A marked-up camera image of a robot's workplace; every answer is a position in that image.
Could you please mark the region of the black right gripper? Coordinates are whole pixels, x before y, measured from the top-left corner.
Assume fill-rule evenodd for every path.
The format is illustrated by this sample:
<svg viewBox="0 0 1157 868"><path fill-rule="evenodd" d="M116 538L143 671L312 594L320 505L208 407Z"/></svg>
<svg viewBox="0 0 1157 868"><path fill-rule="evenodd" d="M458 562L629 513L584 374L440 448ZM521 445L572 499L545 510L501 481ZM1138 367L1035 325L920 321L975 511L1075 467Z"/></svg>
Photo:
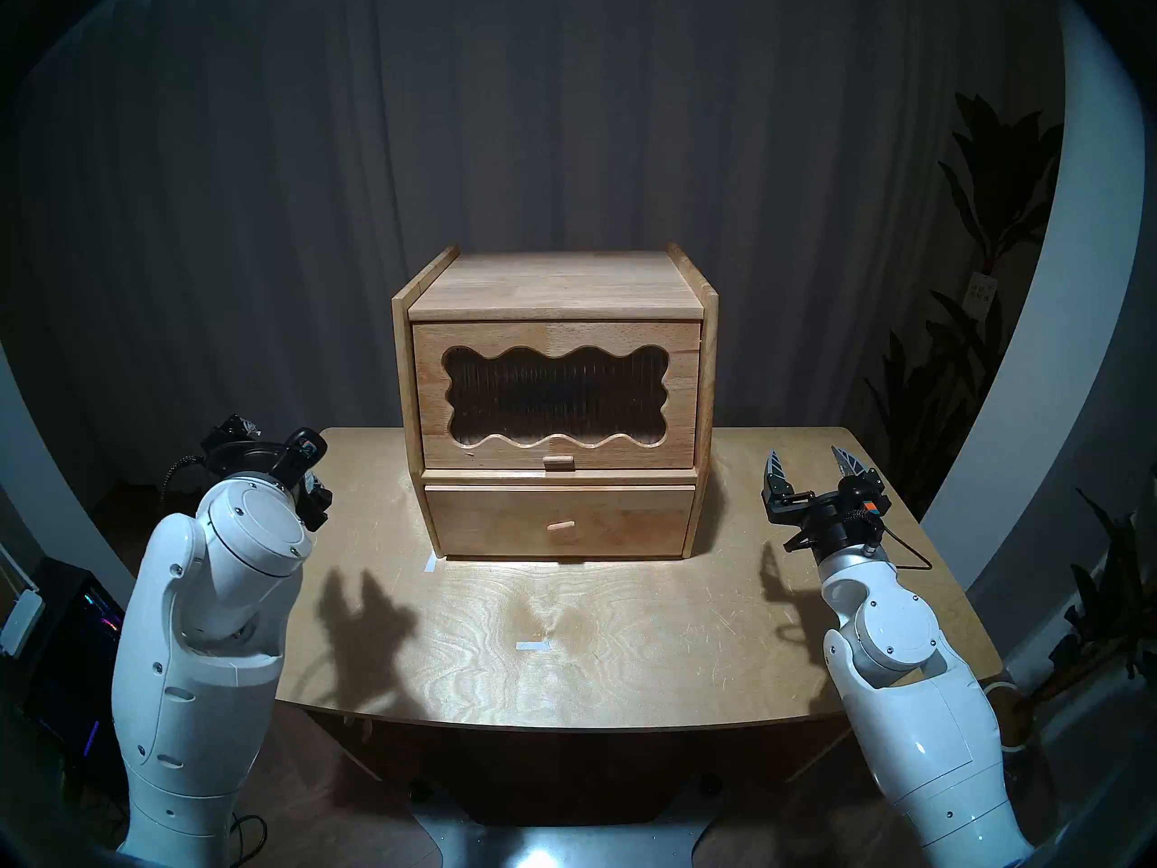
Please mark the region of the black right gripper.
<svg viewBox="0 0 1157 868"><path fill-rule="evenodd" d="M824 561L845 549L860 549L874 558L885 535L884 516L891 507L880 475L850 451L832 446L841 480L825 494L796 493L780 457L771 450L764 471L762 501L772 525L795 527L797 534L782 545L794 553L810 550Z"/></svg>

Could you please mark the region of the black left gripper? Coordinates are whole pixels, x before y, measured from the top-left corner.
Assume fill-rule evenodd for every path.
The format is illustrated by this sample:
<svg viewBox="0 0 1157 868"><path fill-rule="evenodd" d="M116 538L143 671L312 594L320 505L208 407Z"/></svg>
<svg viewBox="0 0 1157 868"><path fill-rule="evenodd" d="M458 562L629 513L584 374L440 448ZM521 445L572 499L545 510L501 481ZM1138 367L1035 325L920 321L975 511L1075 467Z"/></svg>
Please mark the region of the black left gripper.
<svg viewBox="0 0 1157 868"><path fill-rule="evenodd" d="M200 448L205 468L220 479L238 473L272 479L292 496L310 534L326 523L333 494L315 472L329 450L320 432L302 427L283 442L265 442L253 422L233 414L202 437Z"/></svg>

